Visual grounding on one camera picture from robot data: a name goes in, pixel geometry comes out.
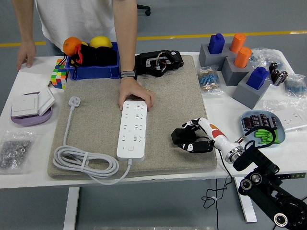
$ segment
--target green object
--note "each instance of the green object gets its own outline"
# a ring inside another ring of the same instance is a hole
[[[274,133],[276,135],[274,144],[279,144],[281,143],[280,140],[278,139],[278,135],[277,135],[277,129],[274,130]],[[256,138],[261,138],[261,142],[259,142],[259,144],[269,144],[273,141],[273,135],[271,132],[265,130],[265,129],[259,129],[255,132],[255,137]]]

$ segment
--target chair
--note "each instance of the chair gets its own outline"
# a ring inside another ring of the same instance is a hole
[[[150,7],[149,6],[143,6],[143,5],[139,5],[138,4],[138,10],[145,10],[145,14],[147,15],[147,16],[149,16],[150,15]]]

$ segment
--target person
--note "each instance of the person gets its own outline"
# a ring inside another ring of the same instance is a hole
[[[34,0],[12,0],[21,34],[17,70],[23,63],[30,68],[36,55],[33,39]],[[64,41],[75,36],[82,41],[104,35],[117,41],[121,71],[134,69],[137,40],[136,0],[35,0],[51,55],[62,54]],[[134,78],[122,78],[118,104],[122,110],[130,95],[141,97],[150,111],[154,92],[142,87]]]

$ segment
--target hand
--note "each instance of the hand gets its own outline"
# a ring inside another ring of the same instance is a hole
[[[134,78],[123,78],[121,79],[119,88],[119,109],[123,109],[123,104],[126,98],[130,95],[141,97],[147,104],[147,110],[150,111],[154,105],[154,92],[143,88]]]
[[[21,42],[17,57],[17,71],[20,70],[21,65],[25,62],[27,63],[27,67],[30,68],[33,64],[35,55],[36,46],[34,41]]]

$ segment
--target orange cylinder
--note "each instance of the orange cylinder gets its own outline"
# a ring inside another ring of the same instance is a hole
[[[234,39],[232,40],[232,43],[229,48],[230,51],[234,53],[239,52],[240,48],[243,47],[245,39],[246,39],[245,34],[241,34],[241,33],[235,34]]]
[[[245,68],[246,65],[248,64],[248,59],[251,55],[251,49],[248,47],[242,47],[240,48],[238,55],[235,59],[235,66],[237,66],[238,68]]]

